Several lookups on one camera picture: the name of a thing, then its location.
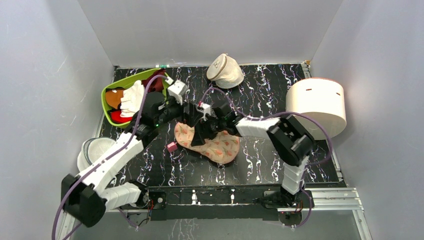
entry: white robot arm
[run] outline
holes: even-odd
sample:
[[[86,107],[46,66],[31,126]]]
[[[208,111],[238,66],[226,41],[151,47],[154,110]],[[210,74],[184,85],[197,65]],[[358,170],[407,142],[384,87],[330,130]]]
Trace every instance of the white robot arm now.
[[[292,116],[268,119],[250,118],[237,115],[228,104],[211,107],[201,103],[195,105],[183,102],[183,95],[188,88],[182,81],[170,81],[165,101],[160,96],[149,93],[149,101],[154,102],[152,108],[143,109],[141,121],[130,125],[122,133],[116,144],[77,176],[67,175],[62,181],[62,198],[65,193],[85,174],[91,173],[71,192],[63,209],[80,220],[87,227],[94,226],[109,210],[136,204],[145,206],[145,195],[148,187],[133,181],[123,185],[107,188],[109,182],[135,155],[143,151],[157,135],[158,126],[177,119],[195,129],[192,146],[204,144],[205,139],[213,139],[218,132],[227,130],[240,137],[254,136],[271,140],[281,159],[284,161],[284,178],[281,185],[284,205],[292,206],[299,201],[301,189],[304,187],[306,163],[314,144],[313,137]],[[125,149],[107,159],[112,153]]]

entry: white enclosure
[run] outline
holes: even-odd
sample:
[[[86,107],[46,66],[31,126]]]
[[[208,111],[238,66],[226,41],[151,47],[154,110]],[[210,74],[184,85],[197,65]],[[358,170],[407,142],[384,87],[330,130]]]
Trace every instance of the white enclosure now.
[[[335,151],[373,238],[421,239],[423,44],[422,0],[0,1],[0,239],[50,238],[114,66],[207,66],[221,53],[312,60],[313,77],[339,82],[347,126]]]
[[[342,0],[78,0],[115,66],[310,60]]]

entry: black table surface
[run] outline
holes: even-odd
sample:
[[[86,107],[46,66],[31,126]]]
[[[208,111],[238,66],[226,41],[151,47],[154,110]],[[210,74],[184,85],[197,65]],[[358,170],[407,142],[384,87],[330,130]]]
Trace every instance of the black table surface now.
[[[236,106],[254,117],[266,117],[286,109],[286,94],[290,86],[305,78],[300,64],[243,65],[244,81],[226,90]],[[146,68],[117,69],[114,81],[145,71]],[[188,101],[198,103],[205,90],[215,84],[206,79],[207,67],[172,67],[166,72],[175,80],[184,81],[190,88]],[[206,103],[223,99],[224,95],[212,92]],[[175,140],[176,121],[163,127],[156,139],[131,159],[110,182],[116,187],[130,180],[147,186],[219,186],[280,184],[283,180],[283,161],[271,141],[258,137],[240,139],[240,151],[234,161],[217,165],[205,156],[178,146],[169,153],[166,145]],[[112,126],[106,118],[100,136],[117,139],[122,128]],[[325,141],[318,141],[313,150],[312,161],[320,161],[328,154]],[[307,183],[337,183],[339,181],[332,161],[309,166]]]

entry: green basket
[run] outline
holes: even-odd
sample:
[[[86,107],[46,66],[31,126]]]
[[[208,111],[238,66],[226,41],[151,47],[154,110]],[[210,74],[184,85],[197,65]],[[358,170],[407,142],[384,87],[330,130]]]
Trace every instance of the green basket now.
[[[108,114],[108,111],[111,110],[112,107],[109,106],[106,103],[106,99],[105,99],[106,89],[115,89],[115,88],[118,88],[118,87],[129,89],[131,86],[134,85],[134,83],[137,80],[144,81],[144,80],[148,79],[157,70],[160,70],[160,68],[152,68],[152,69],[149,69],[149,70],[146,70],[146,71],[142,71],[142,72],[137,73],[135,75],[126,77],[126,78],[121,79],[119,81],[116,81],[116,82],[114,82],[114,83],[106,86],[103,89],[103,91],[101,91],[101,105],[103,106],[104,116],[106,117],[107,121],[109,121],[109,123],[112,126],[115,126],[115,127],[118,127],[118,128],[126,128],[130,124],[130,122],[128,121],[128,122],[125,122],[125,123],[114,123],[112,121],[111,116],[109,116],[109,114]],[[162,79],[162,84],[163,84],[163,91],[162,91],[162,93],[163,93],[163,96],[166,96],[167,95],[167,88],[169,87],[169,84],[165,81],[165,79]]]

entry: pink patterned cloth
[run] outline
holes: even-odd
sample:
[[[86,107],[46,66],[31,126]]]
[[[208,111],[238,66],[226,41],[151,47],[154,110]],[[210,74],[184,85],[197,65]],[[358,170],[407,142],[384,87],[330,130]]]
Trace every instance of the pink patterned cloth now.
[[[240,138],[228,134],[227,131],[219,132],[212,140],[205,139],[201,146],[191,146],[195,128],[183,123],[177,123],[174,129],[176,142],[190,150],[208,157],[218,164],[227,164],[234,160],[240,149]]]

